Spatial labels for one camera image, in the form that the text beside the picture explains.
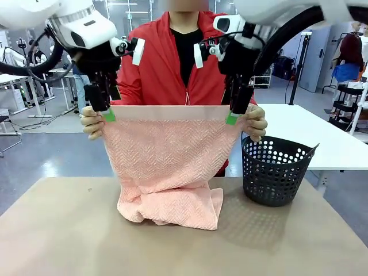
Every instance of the perforated basket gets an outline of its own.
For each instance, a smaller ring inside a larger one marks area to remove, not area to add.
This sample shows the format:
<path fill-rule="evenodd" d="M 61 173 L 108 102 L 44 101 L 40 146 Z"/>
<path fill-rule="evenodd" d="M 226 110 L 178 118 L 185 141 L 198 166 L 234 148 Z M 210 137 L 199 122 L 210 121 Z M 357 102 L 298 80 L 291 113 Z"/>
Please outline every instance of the perforated basket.
<path fill-rule="evenodd" d="M 267 206 L 284 206 L 294 199 L 316 148 L 266 136 L 241 141 L 243 189 L 248 198 Z"/>

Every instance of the hand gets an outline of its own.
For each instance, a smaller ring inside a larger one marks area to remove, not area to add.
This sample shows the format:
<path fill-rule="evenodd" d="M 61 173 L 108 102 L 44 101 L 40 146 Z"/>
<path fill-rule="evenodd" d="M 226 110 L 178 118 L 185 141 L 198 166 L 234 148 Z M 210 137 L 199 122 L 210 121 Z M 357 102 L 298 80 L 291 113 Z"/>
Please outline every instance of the hand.
<path fill-rule="evenodd" d="M 265 120 L 265 111 L 258 105 L 249 104 L 247 113 L 245 114 L 246 124 L 243 132 L 248 134 L 252 141 L 259 142 L 266 135 L 265 129 L 268 126 Z"/>
<path fill-rule="evenodd" d="M 89 140 L 96 140 L 102 136 L 102 128 L 104 128 L 105 122 L 101 112 L 95 112 L 92 106 L 87 106 L 82 109 L 80 123 L 85 126 L 83 132 L 89 134 Z"/>

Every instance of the brown table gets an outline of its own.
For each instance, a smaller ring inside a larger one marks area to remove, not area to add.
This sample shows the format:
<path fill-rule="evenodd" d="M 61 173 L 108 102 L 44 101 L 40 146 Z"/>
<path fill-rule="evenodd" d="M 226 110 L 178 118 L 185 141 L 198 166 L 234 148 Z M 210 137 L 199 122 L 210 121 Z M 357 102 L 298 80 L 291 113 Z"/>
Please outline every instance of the brown table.
<path fill-rule="evenodd" d="M 214 232 L 133 224 L 117 211 L 113 178 L 38 181 L 0 217 L 0 275 L 367 275 L 368 249 L 306 181 L 289 206 L 224 188 Z"/>

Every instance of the neck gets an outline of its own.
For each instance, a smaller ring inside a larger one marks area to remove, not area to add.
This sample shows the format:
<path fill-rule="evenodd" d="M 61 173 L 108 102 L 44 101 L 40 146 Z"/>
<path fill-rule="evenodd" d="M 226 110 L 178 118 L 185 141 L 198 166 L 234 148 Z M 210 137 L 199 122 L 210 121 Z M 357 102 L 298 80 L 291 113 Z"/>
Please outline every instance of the neck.
<path fill-rule="evenodd" d="M 179 33 L 191 33 L 198 30 L 198 17 L 199 12 L 197 11 L 187 11 L 179 12 L 172 11 L 169 12 L 170 15 L 170 28 Z"/>

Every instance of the towel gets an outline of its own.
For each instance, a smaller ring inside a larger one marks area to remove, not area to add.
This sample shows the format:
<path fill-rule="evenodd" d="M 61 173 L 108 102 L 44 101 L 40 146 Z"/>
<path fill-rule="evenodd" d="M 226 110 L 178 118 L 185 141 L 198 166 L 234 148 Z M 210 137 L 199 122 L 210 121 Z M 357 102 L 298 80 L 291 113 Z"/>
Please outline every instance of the towel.
<path fill-rule="evenodd" d="M 103 136 L 129 221 L 216 230 L 222 189 L 208 181 L 225 163 L 244 120 L 226 125 L 228 106 L 114 106 Z"/>

